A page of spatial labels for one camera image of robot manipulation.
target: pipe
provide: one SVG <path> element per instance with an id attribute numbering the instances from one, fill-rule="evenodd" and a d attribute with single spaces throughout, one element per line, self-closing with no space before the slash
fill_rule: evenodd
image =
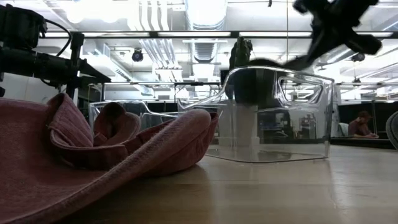
<path id="1" fill-rule="evenodd" d="M 141 2 L 142 6 L 142 14 L 141 14 L 141 23 L 144 30 L 151 30 L 148 22 L 148 2 L 144 0 Z M 148 45 L 152 48 L 152 50 L 156 53 L 156 57 L 160 57 L 160 62 L 164 68 L 167 68 L 167 63 L 163 58 L 162 51 L 156 46 L 156 41 L 154 39 L 148 40 Z"/>
<path id="2" fill-rule="evenodd" d="M 169 24 L 167 23 L 167 0 L 162 0 L 160 5 L 160 11 L 162 12 L 162 16 L 160 18 L 160 23 L 163 27 L 163 30 L 169 31 Z M 173 63 L 174 67 L 178 67 L 178 62 L 175 57 L 173 42 L 171 39 L 165 39 L 165 46 L 164 49 L 167 49 L 169 52 L 171 62 Z"/>
<path id="3" fill-rule="evenodd" d="M 158 5 L 157 5 L 157 0 L 151 0 L 150 1 L 150 4 L 151 4 L 151 6 L 152 6 L 152 13 L 151 13 L 151 17 L 150 17 L 150 23 L 152 24 L 152 26 L 154 27 L 154 30 L 160 30 L 160 27 L 159 27 L 159 22 L 158 22 L 158 20 L 157 20 L 157 8 L 158 8 Z M 169 61 L 169 64 L 172 64 L 172 67 L 174 67 L 174 62 L 172 62 L 172 59 L 171 59 L 171 55 L 170 55 L 170 52 L 169 52 L 169 50 L 167 49 L 167 47 L 166 47 L 166 44 L 165 44 L 165 39 L 160 39 L 160 40 L 156 40 L 156 42 L 159 44 L 161 44 L 161 46 L 163 47 L 163 49 L 164 49 L 164 52 L 165 52 L 165 54 L 166 54 L 166 57 L 167 57 L 167 60 Z"/>
<path id="4" fill-rule="evenodd" d="M 131 0 L 131 2 L 132 2 L 133 18 L 129 19 L 127 21 L 127 24 L 131 30 L 143 31 L 143 28 L 139 22 L 139 0 Z M 140 39 L 139 43 L 145 49 L 152 62 L 155 63 L 158 66 L 158 68 L 162 68 L 162 64 L 157 60 L 155 52 L 153 51 L 153 49 L 149 47 L 148 41 Z"/>

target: chair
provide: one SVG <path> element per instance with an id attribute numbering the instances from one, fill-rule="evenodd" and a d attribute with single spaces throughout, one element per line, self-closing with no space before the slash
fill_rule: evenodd
<path id="1" fill-rule="evenodd" d="M 340 137 L 348 137 L 348 124 L 339 123 L 338 124 L 338 132 Z"/>
<path id="2" fill-rule="evenodd" d="M 398 149 L 398 111 L 387 120 L 386 132 L 391 144 Z"/>

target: pink cloth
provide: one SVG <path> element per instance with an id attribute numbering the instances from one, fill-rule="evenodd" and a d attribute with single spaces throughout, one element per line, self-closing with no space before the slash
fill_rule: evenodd
<path id="1" fill-rule="evenodd" d="M 48 105 L 0 99 L 0 223 L 54 222 L 136 177 L 187 169 L 217 120 L 193 110 L 137 133 L 138 117 L 110 103 L 94 138 L 67 95 Z"/>

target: man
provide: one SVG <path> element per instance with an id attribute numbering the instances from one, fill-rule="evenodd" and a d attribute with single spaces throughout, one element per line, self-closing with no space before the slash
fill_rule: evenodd
<path id="1" fill-rule="evenodd" d="M 379 136 L 370 132 L 368 128 L 368 122 L 371 118 L 372 116 L 367 111 L 359 112 L 358 117 L 350 122 L 348 126 L 348 135 L 354 138 L 379 138 Z"/>

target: desk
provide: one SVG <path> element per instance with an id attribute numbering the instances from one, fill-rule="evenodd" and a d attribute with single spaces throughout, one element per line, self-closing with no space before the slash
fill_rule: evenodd
<path id="1" fill-rule="evenodd" d="M 332 138 L 331 144 L 340 146 L 372 147 L 378 149 L 395 149 L 388 139 L 356 139 L 356 138 Z"/>
<path id="2" fill-rule="evenodd" d="M 397 223 L 398 153 L 332 146 L 329 159 L 243 164 L 204 157 L 134 180 L 62 224 Z"/>
<path id="3" fill-rule="evenodd" d="M 377 135 L 379 136 L 379 139 L 388 139 L 387 131 L 378 131 Z"/>

